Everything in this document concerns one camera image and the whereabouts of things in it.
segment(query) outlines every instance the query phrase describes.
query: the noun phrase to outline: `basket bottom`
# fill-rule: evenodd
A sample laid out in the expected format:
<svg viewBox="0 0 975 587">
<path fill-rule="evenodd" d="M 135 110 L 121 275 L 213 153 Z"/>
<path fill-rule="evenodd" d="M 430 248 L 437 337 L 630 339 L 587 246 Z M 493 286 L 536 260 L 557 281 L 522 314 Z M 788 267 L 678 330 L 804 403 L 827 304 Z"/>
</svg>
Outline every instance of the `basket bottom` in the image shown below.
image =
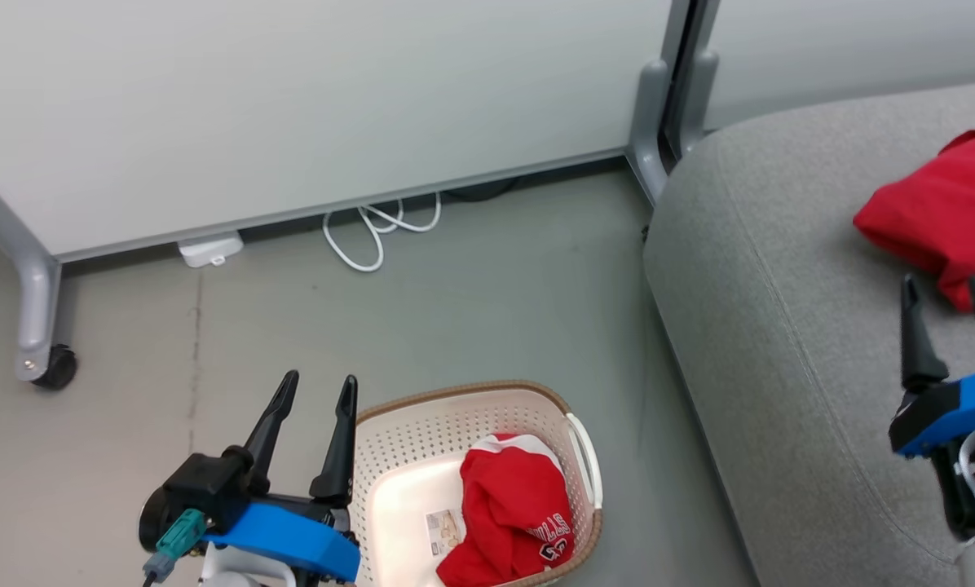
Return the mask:
<svg viewBox="0 0 975 587">
<path fill-rule="evenodd" d="M 436 568 L 449 550 L 448 543 L 457 539 L 449 538 L 454 532 L 442 527 L 455 523 L 458 536 L 465 537 L 458 515 L 462 507 L 458 469 L 464 460 L 462 452 L 443 454 L 376 479 L 365 504 L 369 579 L 373 580 L 358 579 L 360 587 L 443 587 Z M 449 510 L 453 517 L 447 516 Z"/>
</svg>

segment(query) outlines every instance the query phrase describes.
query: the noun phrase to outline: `basket handle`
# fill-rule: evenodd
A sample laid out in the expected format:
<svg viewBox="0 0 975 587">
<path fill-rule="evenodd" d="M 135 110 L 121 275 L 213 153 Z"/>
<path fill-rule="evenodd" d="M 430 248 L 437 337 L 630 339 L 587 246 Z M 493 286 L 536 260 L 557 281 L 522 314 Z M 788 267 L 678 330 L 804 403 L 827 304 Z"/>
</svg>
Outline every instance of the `basket handle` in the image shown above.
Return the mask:
<svg viewBox="0 0 975 587">
<path fill-rule="evenodd" d="M 603 508 L 603 475 L 600 473 L 600 461 L 596 458 L 593 441 L 589 439 L 589 432 L 585 431 L 581 420 L 578 420 L 574 413 L 568 413 L 567 419 L 571 423 L 572 437 L 578 446 L 576 457 L 578 469 L 581 470 L 581 478 L 585 482 L 585 491 L 589 494 L 589 501 L 593 502 L 593 508 L 601 510 Z"/>
</svg>

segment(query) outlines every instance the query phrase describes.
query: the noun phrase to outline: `white fabric trim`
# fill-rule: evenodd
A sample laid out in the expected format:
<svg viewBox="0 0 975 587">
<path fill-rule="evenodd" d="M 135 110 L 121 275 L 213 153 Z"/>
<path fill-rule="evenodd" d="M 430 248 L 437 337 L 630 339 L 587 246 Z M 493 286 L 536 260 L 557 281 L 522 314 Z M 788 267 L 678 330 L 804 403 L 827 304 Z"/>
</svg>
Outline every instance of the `white fabric trim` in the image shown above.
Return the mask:
<svg viewBox="0 0 975 587">
<path fill-rule="evenodd" d="M 507 448 L 518 448 L 524 452 L 549 457 L 559 474 L 563 475 L 563 468 L 559 465 L 559 459 L 556 458 L 554 451 L 550 450 L 546 443 L 535 435 L 516 435 L 511 439 L 504 439 L 504 441 L 500 441 L 495 435 L 487 435 L 471 446 L 470 450 L 484 450 L 498 454 Z"/>
</svg>

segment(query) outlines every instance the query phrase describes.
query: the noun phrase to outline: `sofa seam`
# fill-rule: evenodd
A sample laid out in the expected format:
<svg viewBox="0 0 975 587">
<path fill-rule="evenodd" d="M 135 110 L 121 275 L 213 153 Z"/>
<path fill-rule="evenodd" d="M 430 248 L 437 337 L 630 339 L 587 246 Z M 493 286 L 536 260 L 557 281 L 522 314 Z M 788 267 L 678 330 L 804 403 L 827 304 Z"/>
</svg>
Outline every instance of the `sofa seam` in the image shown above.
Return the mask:
<svg viewBox="0 0 975 587">
<path fill-rule="evenodd" d="M 782 296 L 781 291 L 779 291 L 777 284 L 774 282 L 774 276 L 772 276 L 770 271 L 770 265 L 767 264 L 762 253 L 760 253 L 759 246 L 756 244 L 755 239 L 752 238 L 752 232 L 748 230 L 748 226 L 744 222 L 744 218 L 741 214 L 741 209 L 737 203 L 737 200 L 733 197 L 733 190 L 730 189 L 730 183 L 727 182 L 725 163 L 723 163 L 723 145 L 720 141 L 716 144 L 716 162 L 719 172 L 719 181 L 722 182 L 723 192 L 727 201 L 730 203 L 730 208 L 734 211 L 734 216 L 737 218 L 738 225 L 741 227 L 741 231 L 745 235 L 746 241 L 748 241 L 749 249 L 752 251 L 752 256 L 755 258 L 758 267 L 760 268 L 763 277 L 767 293 L 770 294 L 772 298 L 778 303 L 779 312 L 781 312 L 781 322 L 782 327 L 785 331 L 786 337 L 791 338 L 791 342 L 796 347 L 796 357 L 800 367 L 803 369 L 807 379 L 809 380 L 811 386 L 815 390 L 820 391 L 819 400 L 820 405 L 822 405 L 824 417 L 826 418 L 829 425 L 837 434 L 839 452 L 842 453 L 843 458 L 850 464 L 850 470 L 854 472 L 854 476 L 859 482 L 867 487 L 867 491 L 871 499 L 879 506 L 879 511 L 881 513 L 881 518 L 886 527 L 891 528 L 895 532 L 898 532 L 902 537 L 908 539 L 916 547 L 923 550 L 930 558 L 945 563 L 947 565 L 954 565 L 954 558 L 949 556 L 949 554 L 943 553 L 940 549 L 930 549 L 930 547 L 924 545 L 913 536 L 912 532 L 906 530 L 897 521 L 897 516 L 893 515 L 893 511 L 886 504 L 886 500 L 883 499 L 882 495 L 879 494 L 878 488 L 875 486 L 874 480 L 861 465 L 860 460 L 857 459 L 856 454 L 849 446 L 849 442 L 846 441 L 845 428 L 842 425 L 841 419 L 836 415 L 835 410 L 832 408 L 829 399 L 827 398 L 827 388 L 820 381 L 820 376 L 814 368 L 813 361 L 810 358 L 810 353 L 805 349 L 803 343 L 803 338 L 801 338 L 800 332 L 794 324 L 789 311 L 788 304 L 785 302 L 785 298 Z"/>
</svg>

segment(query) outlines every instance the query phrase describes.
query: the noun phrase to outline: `gray fabric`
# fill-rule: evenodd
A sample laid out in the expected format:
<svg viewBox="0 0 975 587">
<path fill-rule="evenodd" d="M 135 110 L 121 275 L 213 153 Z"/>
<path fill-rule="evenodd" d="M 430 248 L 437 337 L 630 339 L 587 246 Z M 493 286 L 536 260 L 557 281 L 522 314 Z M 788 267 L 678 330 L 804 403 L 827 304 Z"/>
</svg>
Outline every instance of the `gray fabric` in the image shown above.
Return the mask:
<svg viewBox="0 0 975 587">
<path fill-rule="evenodd" d="M 886 437 L 909 267 L 850 219 L 969 129 L 975 86 L 772 115 L 660 198 L 648 279 L 764 587 L 957 585 L 932 469 Z M 926 285 L 937 352 L 975 371 L 975 322 Z"/>
</svg>

